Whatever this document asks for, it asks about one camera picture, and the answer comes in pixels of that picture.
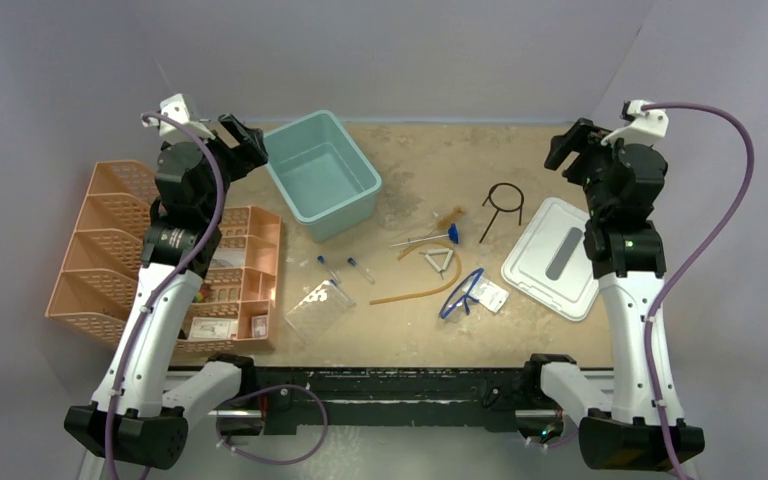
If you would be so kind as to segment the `brown test tube brush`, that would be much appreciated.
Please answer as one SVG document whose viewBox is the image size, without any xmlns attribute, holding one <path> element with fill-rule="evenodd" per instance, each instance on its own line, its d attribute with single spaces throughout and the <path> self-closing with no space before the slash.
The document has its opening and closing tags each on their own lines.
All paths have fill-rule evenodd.
<svg viewBox="0 0 768 480">
<path fill-rule="evenodd" d="M 441 215 L 436 219 L 434 228 L 439 230 L 447 230 L 453 223 L 456 223 L 465 214 L 465 209 L 462 206 L 456 206 L 448 213 Z"/>
</svg>

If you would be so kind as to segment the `small clear glass beaker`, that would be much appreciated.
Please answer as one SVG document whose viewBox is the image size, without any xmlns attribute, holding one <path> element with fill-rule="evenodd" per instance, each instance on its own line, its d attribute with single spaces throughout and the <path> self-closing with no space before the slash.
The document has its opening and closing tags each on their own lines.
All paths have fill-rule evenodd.
<svg viewBox="0 0 768 480">
<path fill-rule="evenodd" d="M 399 204 L 393 204 L 388 200 L 379 200 L 376 204 L 378 224 L 385 230 L 401 230 L 402 224 L 410 217 Z"/>
</svg>

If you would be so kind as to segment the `white clay pipe triangle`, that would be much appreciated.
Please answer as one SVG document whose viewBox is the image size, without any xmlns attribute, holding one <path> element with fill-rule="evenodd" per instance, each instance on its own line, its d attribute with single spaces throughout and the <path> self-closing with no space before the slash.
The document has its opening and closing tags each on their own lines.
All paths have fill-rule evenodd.
<svg viewBox="0 0 768 480">
<path fill-rule="evenodd" d="M 454 250 L 451 248 L 431 249 L 422 251 L 421 255 L 438 275 L 443 277 L 454 258 Z"/>
</svg>

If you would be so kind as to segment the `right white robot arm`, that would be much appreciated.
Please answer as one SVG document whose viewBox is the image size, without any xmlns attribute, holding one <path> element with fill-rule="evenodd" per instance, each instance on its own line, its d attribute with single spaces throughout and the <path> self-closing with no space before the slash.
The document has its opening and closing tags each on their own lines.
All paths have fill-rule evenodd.
<svg viewBox="0 0 768 480">
<path fill-rule="evenodd" d="M 604 394 L 558 355 L 533 356 L 521 392 L 529 404 L 553 401 L 569 417 L 589 468 L 684 478 L 683 463 L 703 451 L 705 439 L 686 422 L 658 307 L 666 260 L 650 216 L 668 170 L 655 149 L 667 128 L 659 110 L 629 116 L 612 131 L 579 119 L 551 140 L 545 167 L 560 170 L 586 198 L 583 246 L 608 315 L 613 392 Z"/>
</svg>

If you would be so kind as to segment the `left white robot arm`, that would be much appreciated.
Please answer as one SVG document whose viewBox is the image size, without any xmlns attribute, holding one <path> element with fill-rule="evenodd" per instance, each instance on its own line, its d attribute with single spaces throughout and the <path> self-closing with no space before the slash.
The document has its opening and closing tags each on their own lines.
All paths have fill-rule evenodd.
<svg viewBox="0 0 768 480">
<path fill-rule="evenodd" d="M 186 314 L 220 243 L 219 224 L 230 185 L 267 163 L 263 133 L 231 114 L 215 130 L 198 132 L 163 112 L 142 115 L 163 144 L 155 174 L 137 287 L 114 358 L 91 401 L 68 410 L 65 430 L 103 459 L 117 477 L 120 462 L 144 473 L 167 470 L 180 458 L 190 429 L 227 402 L 244 409 L 257 399 L 250 358 L 217 354 L 173 390 L 168 367 Z"/>
</svg>

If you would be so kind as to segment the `teal plastic bin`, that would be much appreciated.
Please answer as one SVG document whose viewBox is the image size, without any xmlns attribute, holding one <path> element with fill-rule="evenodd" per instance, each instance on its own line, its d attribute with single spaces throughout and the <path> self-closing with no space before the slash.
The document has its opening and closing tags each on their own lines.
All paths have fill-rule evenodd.
<svg viewBox="0 0 768 480">
<path fill-rule="evenodd" d="M 282 125 L 264 141 L 266 168 L 313 241 L 373 215 L 381 176 L 332 112 L 319 110 Z"/>
</svg>

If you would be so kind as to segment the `white plastic bin lid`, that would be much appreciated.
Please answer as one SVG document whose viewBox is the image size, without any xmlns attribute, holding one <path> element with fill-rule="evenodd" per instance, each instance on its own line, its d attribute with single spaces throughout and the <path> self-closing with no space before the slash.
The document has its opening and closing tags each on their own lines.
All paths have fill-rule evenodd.
<svg viewBox="0 0 768 480">
<path fill-rule="evenodd" d="M 545 199 L 501 267 L 510 286 L 572 322 L 584 320 L 598 295 L 583 245 L 587 214 Z"/>
</svg>

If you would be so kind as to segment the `orange compartment tray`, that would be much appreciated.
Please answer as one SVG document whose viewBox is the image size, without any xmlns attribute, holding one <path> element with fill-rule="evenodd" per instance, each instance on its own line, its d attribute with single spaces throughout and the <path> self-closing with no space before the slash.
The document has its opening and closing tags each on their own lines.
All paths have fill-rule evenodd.
<svg viewBox="0 0 768 480">
<path fill-rule="evenodd" d="M 224 211 L 220 246 L 185 316 L 177 361 L 275 349 L 281 228 L 279 215 L 257 206 Z"/>
</svg>

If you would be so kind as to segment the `right blue cap tube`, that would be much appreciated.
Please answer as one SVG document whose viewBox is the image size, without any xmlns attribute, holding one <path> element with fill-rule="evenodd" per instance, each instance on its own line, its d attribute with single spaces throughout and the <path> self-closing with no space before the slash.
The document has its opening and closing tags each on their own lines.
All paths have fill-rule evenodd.
<svg viewBox="0 0 768 480">
<path fill-rule="evenodd" d="M 371 285 L 375 284 L 375 279 L 372 277 L 370 271 L 361 265 L 354 257 L 349 257 L 347 262 L 355 268 Z"/>
</svg>

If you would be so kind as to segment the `orange file organizer rack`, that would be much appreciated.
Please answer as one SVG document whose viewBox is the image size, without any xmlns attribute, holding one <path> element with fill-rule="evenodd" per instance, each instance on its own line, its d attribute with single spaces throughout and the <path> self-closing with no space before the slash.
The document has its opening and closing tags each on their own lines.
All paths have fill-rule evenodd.
<svg viewBox="0 0 768 480">
<path fill-rule="evenodd" d="M 134 299 L 153 172 L 135 160 L 95 165 L 46 316 L 114 349 Z"/>
</svg>

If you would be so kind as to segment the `small clear plastic bag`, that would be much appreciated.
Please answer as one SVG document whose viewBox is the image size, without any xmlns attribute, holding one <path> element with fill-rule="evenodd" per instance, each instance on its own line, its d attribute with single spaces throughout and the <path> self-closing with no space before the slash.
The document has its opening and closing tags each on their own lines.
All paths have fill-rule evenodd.
<svg viewBox="0 0 768 480">
<path fill-rule="evenodd" d="M 490 312 L 498 313 L 507 302 L 510 293 L 493 281 L 480 277 L 471 295 Z"/>
</svg>

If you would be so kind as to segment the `clear plastic box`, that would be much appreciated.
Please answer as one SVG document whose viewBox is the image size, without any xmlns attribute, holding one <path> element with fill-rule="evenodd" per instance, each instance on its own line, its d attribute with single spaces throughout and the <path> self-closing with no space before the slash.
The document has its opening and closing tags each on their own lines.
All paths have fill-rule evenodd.
<svg viewBox="0 0 768 480">
<path fill-rule="evenodd" d="M 355 306 L 356 302 L 334 279 L 327 279 L 291 308 L 284 318 L 299 338 L 310 344 Z"/>
</svg>

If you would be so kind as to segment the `amber rubber tubing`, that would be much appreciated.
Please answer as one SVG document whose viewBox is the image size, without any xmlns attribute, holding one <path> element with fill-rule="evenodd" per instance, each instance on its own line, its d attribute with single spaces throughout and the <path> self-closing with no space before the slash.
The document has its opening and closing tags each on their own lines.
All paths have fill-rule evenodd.
<svg viewBox="0 0 768 480">
<path fill-rule="evenodd" d="M 451 242 L 444 242 L 439 240 L 428 240 L 424 242 L 420 242 L 418 244 L 415 244 L 413 246 L 409 246 L 404 252 L 398 254 L 396 257 L 397 261 L 401 261 L 404 257 L 406 257 L 408 254 L 412 253 L 413 251 L 417 250 L 420 247 L 427 247 L 427 246 L 439 246 L 443 248 L 448 248 L 449 250 L 452 250 L 453 244 Z M 456 266 L 456 272 L 454 273 L 453 277 L 445 284 L 442 284 L 441 286 L 432 288 L 430 290 L 425 291 L 418 291 L 413 293 L 407 293 L 402 295 L 396 295 L 396 296 L 390 296 L 390 297 L 383 297 L 383 298 L 377 298 L 370 300 L 368 302 L 368 305 L 383 305 L 388 303 L 394 303 L 394 302 L 400 302 L 405 300 L 412 300 L 417 298 L 424 298 L 432 295 L 436 295 L 438 293 L 441 293 L 443 291 L 446 291 L 447 289 L 454 286 L 455 282 L 460 279 L 462 271 L 463 271 L 463 265 L 462 260 L 459 256 L 459 254 L 456 251 L 453 251 L 453 257 L 455 260 L 455 266 Z"/>
</svg>

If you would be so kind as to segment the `blue safety glasses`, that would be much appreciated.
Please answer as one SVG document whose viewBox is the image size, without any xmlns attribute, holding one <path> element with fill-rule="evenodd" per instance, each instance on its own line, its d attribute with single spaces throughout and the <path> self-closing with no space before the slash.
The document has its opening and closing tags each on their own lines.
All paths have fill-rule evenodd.
<svg viewBox="0 0 768 480">
<path fill-rule="evenodd" d="M 441 320 L 451 322 L 471 314 L 472 306 L 480 303 L 473 290 L 483 274 L 483 268 L 473 270 L 450 292 L 438 313 Z"/>
</svg>

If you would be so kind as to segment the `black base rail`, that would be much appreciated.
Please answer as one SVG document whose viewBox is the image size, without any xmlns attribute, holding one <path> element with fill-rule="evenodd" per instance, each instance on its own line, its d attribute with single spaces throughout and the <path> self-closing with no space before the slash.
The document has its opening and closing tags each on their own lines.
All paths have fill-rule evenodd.
<svg viewBox="0 0 768 480">
<path fill-rule="evenodd" d="M 538 390 L 530 367 L 362 368 L 257 366 L 243 390 L 207 416 L 224 435 L 258 422 L 266 435 L 300 426 L 475 427 L 538 435 L 561 408 Z"/>
</svg>

